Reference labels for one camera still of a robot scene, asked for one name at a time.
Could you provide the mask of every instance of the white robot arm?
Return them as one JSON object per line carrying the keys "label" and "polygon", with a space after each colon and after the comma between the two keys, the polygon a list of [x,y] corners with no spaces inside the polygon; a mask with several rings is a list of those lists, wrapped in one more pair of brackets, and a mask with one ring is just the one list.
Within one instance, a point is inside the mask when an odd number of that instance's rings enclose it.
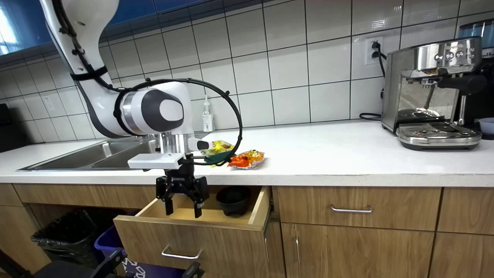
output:
{"label": "white robot arm", "polygon": [[166,212],[173,212],[171,198],[175,193],[189,196],[195,203],[196,217],[209,197],[206,178],[194,178],[191,151],[210,148],[210,144],[194,138],[192,109],[183,83],[205,86],[222,96],[234,110],[239,121],[238,141],[225,164],[237,150],[242,139],[242,120],[234,102],[218,87],[195,79],[147,80],[133,88],[114,88],[99,53],[99,37],[114,16],[119,0],[40,0],[50,31],[62,59],[86,101],[96,129],[110,138],[129,135],[166,133],[167,150],[139,154],[129,160],[137,169],[165,169],[165,177],[157,178],[157,198],[165,203]]}

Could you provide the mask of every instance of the power cord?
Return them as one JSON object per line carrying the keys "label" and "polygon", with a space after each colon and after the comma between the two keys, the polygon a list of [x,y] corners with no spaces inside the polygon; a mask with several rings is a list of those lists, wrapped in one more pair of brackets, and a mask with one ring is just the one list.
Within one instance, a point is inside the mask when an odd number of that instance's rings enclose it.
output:
{"label": "power cord", "polygon": [[96,73],[96,71],[94,70],[94,68],[92,67],[92,65],[86,59],[85,51],[84,51],[84,49],[82,48],[81,44],[79,43],[79,41],[77,39],[77,33],[74,30],[74,28],[73,28],[70,20],[68,19],[67,14],[65,13],[65,9],[63,7],[62,0],[52,0],[52,4],[53,4],[53,9],[55,11],[55,15],[57,17],[57,20],[58,20],[58,22],[59,22],[59,24],[61,26],[59,32],[62,33],[62,34],[68,35],[71,38],[72,43],[74,45],[74,50],[72,50],[72,54],[73,55],[77,55],[79,57],[79,59],[81,60],[83,66],[85,68],[85,70],[90,75],[93,76],[93,79],[98,84],[100,84],[101,86],[103,86],[104,88],[106,88],[108,90],[111,90],[111,91],[114,91],[114,92],[119,93],[119,95],[117,97],[117,100],[116,100],[116,103],[115,103],[115,110],[114,110],[113,115],[117,119],[120,127],[122,127],[122,129],[125,132],[127,132],[129,135],[137,136],[136,134],[134,134],[133,132],[131,132],[123,124],[122,117],[121,117],[122,111],[120,110],[120,103],[121,103],[122,99],[124,98],[124,96],[127,93],[134,92],[134,91],[137,91],[139,89],[143,89],[143,88],[146,88],[146,87],[154,86],[154,85],[157,85],[157,84],[167,83],[167,82],[181,82],[181,83],[190,83],[190,84],[201,85],[201,86],[204,86],[204,87],[206,87],[208,89],[211,89],[211,90],[215,91],[222,98],[224,98],[228,102],[228,104],[232,107],[232,109],[233,109],[233,111],[235,113],[235,116],[237,117],[237,121],[239,123],[239,135],[237,137],[237,142],[236,142],[235,146],[233,147],[233,149],[228,153],[228,155],[222,161],[202,163],[202,162],[194,162],[193,160],[186,160],[184,162],[185,163],[188,163],[188,164],[194,164],[194,165],[216,165],[216,166],[222,166],[225,163],[231,161],[231,158],[235,155],[235,152],[239,148],[240,142],[242,141],[242,132],[243,132],[243,128],[244,127],[242,125],[242,117],[240,116],[240,112],[239,112],[237,106],[235,105],[235,103],[233,102],[233,100],[229,97],[229,94],[230,94],[229,91],[224,92],[220,88],[216,87],[215,85],[213,85],[211,83],[208,83],[208,82],[203,81],[203,80],[192,79],[192,78],[183,78],[183,79],[156,79],[156,80],[151,80],[151,79],[147,78],[145,82],[142,82],[140,84],[137,84],[136,86],[134,86],[132,88],[114,88],[112,85],[106,83],[106,81],[104,81],[103,78],[101,78],[101,75],[98,75]]}
{"label": "power cord", "polygon": [[[384,71],[384,64],[382,60],[387,60],[388,57],[381,52],[381,44],[379,42],[372,43],[372,49],[377,49],[372,53],[372,58],[379,58],[379,65],[381,66],[382,77],[386,78],[386,72]],[[381,99],[384,99],[384,88],[381,90]],[[359,118],[367,121],[380,121],[382,115],[377,113],[360,113]]]}

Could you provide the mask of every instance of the kitchen counter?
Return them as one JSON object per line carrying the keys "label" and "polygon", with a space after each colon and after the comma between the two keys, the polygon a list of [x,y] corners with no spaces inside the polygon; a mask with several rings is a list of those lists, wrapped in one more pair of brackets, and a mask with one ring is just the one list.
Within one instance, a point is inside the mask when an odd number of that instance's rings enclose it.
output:
{"label": "kitchen counter", "polygon": [[[238,130],[204,140],[235,143]],[[413,151],[378,122],[341,121],[244,129],[240,151],[265,161],[252,170],[196,166],[211,185],[494,186],[494,141],[472,151]],[[0,153],[0,183],[153,185],[162,170],[39,171],[16,169],[100,140],[37,144]]]}

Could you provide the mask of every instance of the blue bin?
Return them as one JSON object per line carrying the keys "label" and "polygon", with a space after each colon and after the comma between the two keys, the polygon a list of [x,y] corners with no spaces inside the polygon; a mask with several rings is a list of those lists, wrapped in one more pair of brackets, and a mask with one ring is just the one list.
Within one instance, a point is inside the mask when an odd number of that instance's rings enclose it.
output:
{"label": "blue bin", "polygon": [[[103,252],[105,257],[108,257],[118,247],[123,247],[123,245],[115,226],[102,233],[94,243],[94,248]],[[135,278],[181,278],[184,273],[182,269],[141,264],[128,258],[122,262],[122,265],[126,273],[135,273]]]}

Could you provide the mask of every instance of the stainless steel sink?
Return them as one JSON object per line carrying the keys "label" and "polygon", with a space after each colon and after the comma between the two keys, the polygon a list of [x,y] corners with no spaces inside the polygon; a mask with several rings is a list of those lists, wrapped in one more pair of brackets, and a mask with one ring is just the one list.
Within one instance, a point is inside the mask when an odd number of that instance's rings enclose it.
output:
{"label": "stainless steel sink", "polygon": [[112,155],[105,160],[95,163],[92,167],[94,169],[129,169],[127,161],[140,154],[140,153],[155,153],[156,147],[160,144],[157,140],[146,141],[140,145],[134,146],[130,149]]}
{"label": "stainless steel sink", "polygon": [[141,144],[143,142],[138,140],[108,140],[30,165],[18,171],[89,170],[95,163]]}

